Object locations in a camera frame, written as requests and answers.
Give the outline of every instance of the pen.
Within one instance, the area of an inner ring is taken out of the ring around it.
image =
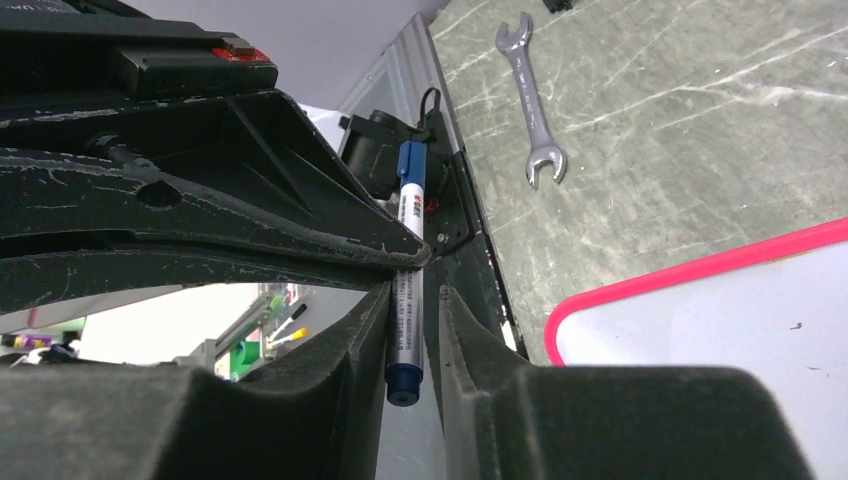
[[[405,142],[398,158],[400,207],[398,218],[412,233],[424,238],[424,174],[427,145]],[[396,321],[386,355],[386,399],[392,405],[409,407],[418,402],[423,348],[424,274],[401,272],[395,276]]]

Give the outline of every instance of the marble table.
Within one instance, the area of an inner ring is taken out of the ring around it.
[[[538,191],[494,47],[522,10],[570,155]],[[571,295],[848,215],[848,2],[454,0],[431,33],[536,363]]]

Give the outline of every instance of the blue marker end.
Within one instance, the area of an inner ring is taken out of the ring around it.
[[[424,372],[415,365],[396,363],[386,369],[386,399],[396,407],[410,407],[418,402]]]

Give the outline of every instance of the wrench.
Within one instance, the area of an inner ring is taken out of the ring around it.
[[[527,181],[531,187],[539,188],[539,168],[550,163],[554,166],[554,182],[560,183],[565,176],[568,156],[557,146],[548,129],[548,122],[539,100],[539,90],[536,88],[536,79],[527,60],[527,43],[531,33],[530,16],[521,12],[518,30],[512,35],[507,35],[507,28],[506,22],[501,24],[495,36],[495,46],[512,65],[512,73],[521,95],[521,105],[524,107],[524,120],[530,134]]]

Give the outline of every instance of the wrench handle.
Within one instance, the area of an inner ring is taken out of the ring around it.
[[[548,122],[542,112],[542,101],[539,99],[539,90],[536,87],[536,78],[527,58],[526,47],[515,51],[515,55],[509,56],[512,65],[512,74],[518,85],[518,94],[521,97],[521,106],[524,110],[524,120],[527,122],[527,132],[533,145],[552,143]]]

